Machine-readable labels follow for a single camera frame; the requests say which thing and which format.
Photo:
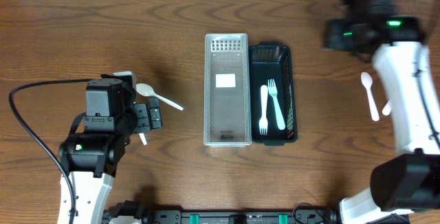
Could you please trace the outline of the white spoon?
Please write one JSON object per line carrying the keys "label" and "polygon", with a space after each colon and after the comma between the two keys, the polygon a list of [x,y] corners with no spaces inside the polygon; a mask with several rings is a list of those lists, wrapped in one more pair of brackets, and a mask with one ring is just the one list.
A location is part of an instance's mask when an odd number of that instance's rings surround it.
{"label": "white spoon", "polygon": [[139,136],[140,136],[140,139],[141,139],[143,145],[146,146],[148,144],[147,139],[146,139],[146,135],[144,133],[140,133]]}
{"label": "white spoon", "polygon": [[362,72],[360,75],[361,83],[364,86],[367,94],[368,106],[370,109],[371,119],[376,122],[380,119],[379,113],[375,104],[375,100],[371,91],[371,87],[373,84],[373,79],[371,75],[367,72]]}
{"label": "white spoon", "polygon": [[145,96],[145,97],[154,97],[154,98],[157,98],[157,99],[161,100],[162,102],[165,102],[165,103],[167,103],[168,105],[170,105],[170,106],[172,106],[172,107],[174,107],[174,108],[176,108],[176,109],[178,109],[178,110],[180,110],[180,111],[183,111],[183,110],[184,110],[184,108],[183,108],[182,106],[180,106],[179,104],[177,104],[177,103],[173,102],[172,100],[169,100],[169,99],[167,99],[167,98],[165,98],[165,97],[163,97],[163,96],[161,96],[161,95],[155,93],[155,91],[154,91],[154,89],[152,88],[152,86],[150,86],[150,85],[148,85],[148,84],[145,84],[145,83],[137,83],[137,84],[136,84],[136,91],[137,91],[140,95],[142,95],[142,96]]}

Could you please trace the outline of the white fork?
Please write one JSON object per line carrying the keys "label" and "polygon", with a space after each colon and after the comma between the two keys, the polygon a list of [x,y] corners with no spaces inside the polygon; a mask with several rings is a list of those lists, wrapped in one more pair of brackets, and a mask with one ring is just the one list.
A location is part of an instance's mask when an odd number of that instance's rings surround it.
{"label": "white fork", "polygon": [[268,130],[267,121],[267,97],[268,97],[268,87],[267,85],[262,85],[260,88],[260,99],[261,99],[261,117],[258,121],[258,127],[260,135],[266,136]]}
{"label": "white fork", "polygon": [[384,115],[384,116],[388,116],[388,115],[390,115],[391,114],[391,110],[392,110],[392,107],[391,107],[391,102],[390,102],[390,100],[384,105],[384,107],[382,108],[382,114]]}

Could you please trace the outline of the pale green fork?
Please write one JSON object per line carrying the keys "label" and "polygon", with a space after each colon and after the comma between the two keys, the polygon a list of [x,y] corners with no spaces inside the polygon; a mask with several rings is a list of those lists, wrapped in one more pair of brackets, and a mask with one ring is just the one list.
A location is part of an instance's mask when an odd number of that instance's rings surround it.
{"label": "pale green fork", "polygon": [[276,83],[274,79],[268,80],[268,92],[270,96],[272,97],[273,103],[274,103],[274,111],[275,111],[275,117],[276,117],[276,125],[278,129],[285,130],[286,124],[283,118],[283,114],[281,111],[281,107],[278,101],[278,90],[276,88]]}

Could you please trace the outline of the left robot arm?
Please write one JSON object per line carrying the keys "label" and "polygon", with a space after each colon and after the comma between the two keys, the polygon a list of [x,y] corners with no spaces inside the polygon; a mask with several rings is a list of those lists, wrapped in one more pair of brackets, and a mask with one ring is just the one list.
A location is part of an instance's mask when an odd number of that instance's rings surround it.
{"label": "left robot arm", "polygon": [[162,128],[158,99],[135,100],[136,77],[131,71],[88,81],[86,111],[73,121],[59,148],[70,180],[60,183],[59,223],[100,223],[130,137]]}

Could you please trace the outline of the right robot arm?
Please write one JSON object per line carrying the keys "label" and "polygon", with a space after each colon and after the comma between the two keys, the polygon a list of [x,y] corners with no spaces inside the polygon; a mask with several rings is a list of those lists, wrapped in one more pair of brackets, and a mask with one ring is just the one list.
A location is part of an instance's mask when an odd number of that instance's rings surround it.
{"label": "right robot arm", "polygon": [[372,64],[391,107],[394,159],[373,169],[367,189],[341,200],[339,223],[405,221],[439,208],[439,101],[428,35],[393,0],[342,0],[342,19],[327,21],[324,47]]}

